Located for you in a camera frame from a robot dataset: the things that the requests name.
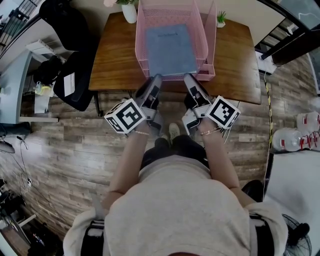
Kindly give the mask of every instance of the small plant pot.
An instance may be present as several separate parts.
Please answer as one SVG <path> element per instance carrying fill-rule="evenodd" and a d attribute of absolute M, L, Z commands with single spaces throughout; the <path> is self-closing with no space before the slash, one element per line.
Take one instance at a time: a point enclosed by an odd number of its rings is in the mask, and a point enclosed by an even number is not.
<path fill-rule="evenodd" d="M 137 10 L 135 5 L 132 3 L 122 4 L 122 12 L 128 23 L 136 23 L 137 21 Z"/>
<path fill-rule="evenodd" d="M 223 28 L 224 26 L 226 25 L 226 23 L 225 22 L 216 22 L 216 27 L 217 28 Z"/>

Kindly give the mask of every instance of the gray t-shirt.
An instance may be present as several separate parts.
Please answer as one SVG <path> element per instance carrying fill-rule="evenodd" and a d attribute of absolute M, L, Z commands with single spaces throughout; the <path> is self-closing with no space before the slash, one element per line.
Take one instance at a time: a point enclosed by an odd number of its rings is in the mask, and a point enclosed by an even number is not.
<path fill-rule="evenodd" d="M 252 255 L 249 212 L 268 222 L 275 255 L 282 255 L 288 230 L 274 205 L 243 208 L 200 162 L 166 157 L 141 170 L 139 184 L 111 206 L 104 220 L 103 256 Z M 66 256 L 80 255 L 95 215 L 92 209 L 77 216 L 64 239 Z"/>

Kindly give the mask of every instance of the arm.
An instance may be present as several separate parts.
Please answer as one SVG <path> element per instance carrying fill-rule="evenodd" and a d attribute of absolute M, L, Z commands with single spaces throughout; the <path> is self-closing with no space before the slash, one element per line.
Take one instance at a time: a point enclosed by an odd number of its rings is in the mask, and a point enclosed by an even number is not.
<path fill-rule="evenodd" d="M 150 128 L 145 121 L 139 124 L 136 130 L 150 133 Z M 102 202 L 105 209 L 109 209 L 118 198 L 138 183 L 147 140 L 148 136 L 144 134 L 133 132 L 129 135 L 115 173 L 111 178 L 109 192 Z"/>
<path fill-rule="evenodd" d="M 198 129 L 201 133 L 212 131 L 217 125 L 209 118 L 203 118 Z M 202 136 L 210 173 L 213 180 L 223 183 L 245 207 L 255 201 L 240 189 L 236 170 L 228 156 L 225 143 L 220 132 Z"/>

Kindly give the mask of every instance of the black bag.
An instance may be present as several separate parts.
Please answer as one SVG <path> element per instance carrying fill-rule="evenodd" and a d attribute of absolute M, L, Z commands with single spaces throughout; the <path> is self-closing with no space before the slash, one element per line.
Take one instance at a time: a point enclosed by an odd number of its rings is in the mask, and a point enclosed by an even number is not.
<path fill-rule="evenodd" d="M 52 56 L 49 60 L 44 61 L 33 73 L 33 81 L 40 81 L 44 85 L 51 85 L 57 78 L 62 68 L 62 62 L 57 56 Z"/>
<path fill-rule="evenodd" d="M 46 0 L 40 7 L 40 17 L 51 25 L 62 45 L 69 51 L 90 49 L 92 37 L 85 17 L 70 6 L 68 0 Z"/>

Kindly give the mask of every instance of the desk organizer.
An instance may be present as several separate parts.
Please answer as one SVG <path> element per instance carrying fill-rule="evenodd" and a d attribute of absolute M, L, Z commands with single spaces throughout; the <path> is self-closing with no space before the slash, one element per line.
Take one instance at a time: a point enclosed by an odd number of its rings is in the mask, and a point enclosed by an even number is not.
<path fill-rule="evenodd" d="M 198 80 L 209 81 L 215 76 L 214 54 L 216 44 L 217 11 L 212 1 L 208 14 L 201 18 L 195 0 L 184 4 L 154 4 L 154 0 L 140 0 L 137 15 L 135 55 L 146 78 L 149 75 L 148 55 L 146 49 L 146 29 L 176 24 L 186 24 L 192 43 L 193 52 L 197 63 Z M 165 81 L 183 80 L 183 75 L 168 75 Z"/>

